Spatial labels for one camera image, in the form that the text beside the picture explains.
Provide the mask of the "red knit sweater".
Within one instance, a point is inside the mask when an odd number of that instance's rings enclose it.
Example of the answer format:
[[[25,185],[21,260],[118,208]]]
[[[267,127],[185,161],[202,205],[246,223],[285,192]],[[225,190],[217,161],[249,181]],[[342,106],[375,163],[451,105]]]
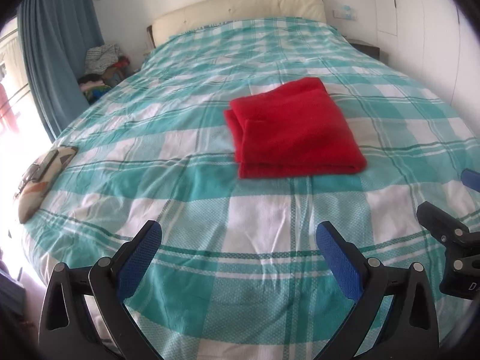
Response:
[[[348,175],[367,166],[343,113],[317,77],[236,98],[224,118],[242,179]]]

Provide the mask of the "pile of clothes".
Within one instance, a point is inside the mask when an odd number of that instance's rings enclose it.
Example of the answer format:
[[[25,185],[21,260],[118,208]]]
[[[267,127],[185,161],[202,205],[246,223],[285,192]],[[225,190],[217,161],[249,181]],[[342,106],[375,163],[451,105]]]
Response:
[[[129,65],[129,57],[116,43],[88,49],[85,72],[77,79],[77,83],[89,105],[118,86],[127,77]]]

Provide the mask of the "patterned cushion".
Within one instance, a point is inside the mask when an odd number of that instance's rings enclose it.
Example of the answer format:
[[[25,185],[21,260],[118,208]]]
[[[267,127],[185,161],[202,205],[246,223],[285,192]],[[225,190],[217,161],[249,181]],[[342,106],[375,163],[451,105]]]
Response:
[[[59,146],[51,150],[58,150],[58,156],[49,166],[43,178],[39,182],[29,182],[26,186],[22,186],[21,179],[16,190],[15,199],[18,205],[18,218],[21,224],[26,224],[26,222],[33,217],[55,183],[55,180],[66,169],[78,152],[78,148],[74,146]],[[46,154],[41,155],[36,160],[44,157]]]

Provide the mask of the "white wardrobe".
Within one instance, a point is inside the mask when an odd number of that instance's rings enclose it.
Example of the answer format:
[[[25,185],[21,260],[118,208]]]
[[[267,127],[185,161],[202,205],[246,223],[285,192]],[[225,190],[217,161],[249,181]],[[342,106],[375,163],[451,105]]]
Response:
[[[392,68],[421,82],[479,129],[479,40],[452,0],[375,0],[377,43]]]

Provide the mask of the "dark wooden nightstand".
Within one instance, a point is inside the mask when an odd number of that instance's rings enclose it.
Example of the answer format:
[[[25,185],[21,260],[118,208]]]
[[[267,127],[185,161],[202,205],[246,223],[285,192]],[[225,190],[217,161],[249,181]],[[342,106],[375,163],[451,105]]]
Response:
[[[348,43],[359,52],[368,55],[369,57],[380,60],[381,50],[379,47],[369,44],[365,41],[356,39],[347,39]]]

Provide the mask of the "black device on cushion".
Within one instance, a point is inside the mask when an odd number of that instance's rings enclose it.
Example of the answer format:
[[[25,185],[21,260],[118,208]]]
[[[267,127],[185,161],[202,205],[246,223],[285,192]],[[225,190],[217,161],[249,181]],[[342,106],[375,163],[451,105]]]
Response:
[[[50,150],[44,157],[32,163],[22,177],[22,186],[29,182],[39,182],[58,154],[58,150]]]

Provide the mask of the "teal plaid bed cover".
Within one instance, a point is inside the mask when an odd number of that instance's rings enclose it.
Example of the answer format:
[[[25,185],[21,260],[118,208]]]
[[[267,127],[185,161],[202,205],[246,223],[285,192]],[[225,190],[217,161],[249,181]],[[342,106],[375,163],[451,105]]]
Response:
[[[368,166],[357,175],[242,180],[229,102],[318,77]],[[423,85],[354,49],[328,24],[250,19],[155,49],[141,71],[58,139],[77,147],[19,231],[48,281],[56,263],[110,256],[150,219],[163,239],[127,306],[166,359],[312,359],[352,303],[315,242],[328,220],[364,255],[421,263],[432,289],[444,249],[416,220],[431,202],[479,229],[479,140]]]

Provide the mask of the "red garment hanging outside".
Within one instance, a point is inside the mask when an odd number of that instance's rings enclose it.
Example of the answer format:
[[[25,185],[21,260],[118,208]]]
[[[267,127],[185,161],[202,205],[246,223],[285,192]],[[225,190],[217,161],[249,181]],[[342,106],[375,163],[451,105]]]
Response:
[[[7,92],[2,84],[0,84],[0,103],[1,103],[1,126],[4,128],[8,128],[10,131],[14,133],[18,132],[18,126],[16,123],[16,116],[14,115],[9,99],[7,97]]]

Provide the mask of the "cream padded headboard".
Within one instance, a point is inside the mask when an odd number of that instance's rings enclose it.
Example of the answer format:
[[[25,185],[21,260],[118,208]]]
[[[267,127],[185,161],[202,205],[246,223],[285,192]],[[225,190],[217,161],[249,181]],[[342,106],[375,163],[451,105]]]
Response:
[[[323,0],[205,0],[160,16],[147,28],[147,34],[158,47],[173,36],[204,26],[272,17],[324,23],[325,4]]]

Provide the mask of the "blue curtain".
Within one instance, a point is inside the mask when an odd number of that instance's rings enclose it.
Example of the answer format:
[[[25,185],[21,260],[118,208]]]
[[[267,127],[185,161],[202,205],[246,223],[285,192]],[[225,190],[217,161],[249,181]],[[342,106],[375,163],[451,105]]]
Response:
[[[89,107],[77,80],[86,52],[103,44],[93,0],[23,0],[17,19],[28,84],[54,141]]]

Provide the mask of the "white wall socket panel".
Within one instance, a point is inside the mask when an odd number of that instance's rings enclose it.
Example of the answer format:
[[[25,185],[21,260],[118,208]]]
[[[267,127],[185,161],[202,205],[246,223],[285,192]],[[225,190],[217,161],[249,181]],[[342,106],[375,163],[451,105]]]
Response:
[[[333,17],[338,20],[357,20],[357,12],[350,6],[338,7],[333,10]]]

